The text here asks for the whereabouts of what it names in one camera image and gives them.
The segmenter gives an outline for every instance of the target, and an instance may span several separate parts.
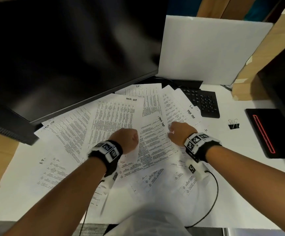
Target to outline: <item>white board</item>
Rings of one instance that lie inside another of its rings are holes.
[[[167,16],[157,76],[230,85],[272,23]]]

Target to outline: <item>person's right arm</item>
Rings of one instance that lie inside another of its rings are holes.
[[[169,138],[181,145],[197,132],[186,123],[175,124]],[[285,173],[222,146],[206,153],[207,162],[255,209],[285,231]]]

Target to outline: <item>person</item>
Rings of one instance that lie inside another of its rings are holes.
[[[197,132],[187,123],[177,122],[171,124],[170,131],[169,138],[179,146]],[[138,145],[137,131],[120,129],[110,136],[109,142],[127,154]],[[106,172],[116,169],[118,159],[106,161],[98,155],[98,151],[93,151],[4,235],[72,235],[102,178]],[[285,231],[284,172],[219,144],[207,149],[205,160],[255,209]],[[135,235],[133,229],[140,230],[139,235],[190,235],[178,218],[164,212],[137,212],[107,235]]]

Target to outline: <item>stack of papers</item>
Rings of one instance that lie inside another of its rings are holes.
[[[166,191],[175,192],[183,205],[194,197],[196,179],[186,171],[189,156],[185,149],[168,138],[174,121],[208,131],[198,107],[180,89],[162,89],[161,84],[131,85],[45,121],[35,133],[45,143],[45,158],[37,163],[30,188],[33,193],[46,194],[87,159],[94,145],[121,128],[134,128],[139,146],[121,156],[117,181],[128,186],[135,200],[154,202]],[[91,216],[101,215],[106,198],[99,185],[90,203]]]

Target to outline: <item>black binder clip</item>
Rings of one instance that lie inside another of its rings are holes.
[[[232,120],[228,120],[229,121],[229,128],[230,128],[230,130],[232,130],[232,129],[237,129],[237,128],[240,128],[239,126],[240,126],[240,124],[238,123],[238,119],[236,118],[234,121],[232,121]]]

